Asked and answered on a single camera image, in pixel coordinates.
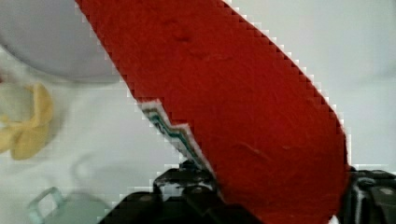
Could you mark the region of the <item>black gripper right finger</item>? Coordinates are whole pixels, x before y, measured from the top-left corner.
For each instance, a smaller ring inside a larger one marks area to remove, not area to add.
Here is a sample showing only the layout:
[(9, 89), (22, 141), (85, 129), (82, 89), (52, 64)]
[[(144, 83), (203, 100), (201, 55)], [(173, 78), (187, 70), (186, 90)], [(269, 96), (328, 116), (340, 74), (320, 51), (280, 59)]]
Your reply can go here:
[(352, 167), (337, 219), (340, 224), (396, 224), (395, 175)]

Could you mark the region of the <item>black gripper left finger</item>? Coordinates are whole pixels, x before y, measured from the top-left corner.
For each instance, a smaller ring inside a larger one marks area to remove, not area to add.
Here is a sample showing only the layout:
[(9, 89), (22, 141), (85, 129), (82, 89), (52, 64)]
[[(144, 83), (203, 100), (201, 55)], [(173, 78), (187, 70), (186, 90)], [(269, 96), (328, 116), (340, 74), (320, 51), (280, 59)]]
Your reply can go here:
[(262, 224), (245, 207), (224, 202), (215, 178), (191, 161), (153, 182), (153, 191), (126, 196), (98, 224)]

